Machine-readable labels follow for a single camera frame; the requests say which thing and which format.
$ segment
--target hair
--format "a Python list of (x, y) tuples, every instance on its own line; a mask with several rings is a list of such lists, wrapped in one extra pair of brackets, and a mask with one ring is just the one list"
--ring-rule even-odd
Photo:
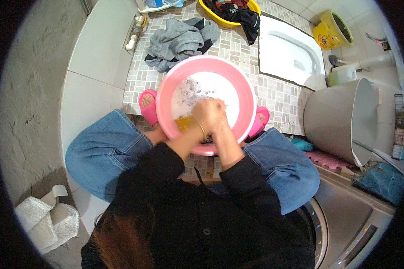
[(154, 268), (149, 240), (154, 228), (154, 212), (123, 216), (106, 210), (93, 231), (103, 263), (109, 269)]

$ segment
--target tiled floor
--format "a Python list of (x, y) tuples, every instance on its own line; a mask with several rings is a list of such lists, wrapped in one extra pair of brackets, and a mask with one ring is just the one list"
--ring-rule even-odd
[[(299, 15), (268, 0), (256, 0), (262, 12), (273, 15), (294, 25), (307, 34), (312, 34), (313, 25)], [(149, 46), (149, 39), (157, 29), (164, 29), (166, 20), (179, 20), (194, 17), (210, 19), (205, 10), (195, 0), (188, 0), (182, 8), (169, 8), (151, 13), (147, 31), (140, 37), (124, 92), (123, 111), (128, 114), (141, 115), (138, 105), (140, 93), (145, 89), (157, 90), (165, 73), (158, 73), (154, 67), (144, 62), (145, 50)], [(259, 43), (256, 40), (252, 46), (247, 45), (242, 27), (233, 29), (220, 28), (220, 39), (207, 51), (208, 55), (215, 55), (230, 60), (239, 66), (248, 76), (258, 98), (258, 105), (266, 106), (270, 110), (270, 121), (267, 128), (276, 127), (283, 133), (304, 135), (303, 111), (305, 102), (311, 90), (259, 74), (258, 56)], [(329, 72), (327, 56), (330, 51), (323, 51), (325, 71)]]

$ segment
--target bangle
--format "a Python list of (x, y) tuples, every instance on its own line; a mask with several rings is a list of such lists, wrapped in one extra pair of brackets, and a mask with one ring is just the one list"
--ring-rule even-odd
[(201, 124), (200, 122), (198, 122), (198, 123), (199, 123), (199, 126), (200, 126), (200, 127), (201, 127), (201, 129), (202, 129), (202, 133), (203, 133), (203, 141), (206, 141), (207, 137), (206, 137), (205, 130), (203, 129), (202, 124)]

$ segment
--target person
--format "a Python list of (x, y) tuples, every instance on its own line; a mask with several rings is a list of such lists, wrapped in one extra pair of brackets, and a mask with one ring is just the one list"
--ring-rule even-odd
[[(143, 115), (155, 97), (141, 95)], [(318, 189), (312, 162), (275, 128), (241, 147), (221, 100), (201, 100), (192, 115), (167, 141), (156, 118), (140, 133), (114, 110), (71, 143), (70, 176), (111, 202), (81, 249), (82, 268), (314, 268), (307, 228), (289, 217)], [(221, 160), (220, 188), (179, 179), (206, 135)]]

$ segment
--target yellow basin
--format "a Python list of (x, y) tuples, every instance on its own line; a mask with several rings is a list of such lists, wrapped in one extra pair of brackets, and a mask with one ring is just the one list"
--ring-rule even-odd
[(319, 14), (321, 23), (313, 29), (313, 37), (323, 50), (339, 46), (353, 46), (353, 36), (341, 17), (332, 9)]
[[(224, 28), (234, 28), (241, 25), (239, 22), (229, 22), (227, 20), (220, 18), (203, 3), (203, 0), (199, 0), (199, 4), (201, 4), (201, 6), (205, 9), (206, 13), (208, 13), (208, 16), (210, 16), (211, 19), (213, 19), (219, 26)], [(260, 8), (258, 4), (254, 2), (254, 0), (249, 0), (247, 6), (250, 10), (253, 10), (254, 12), (260, 15)]]

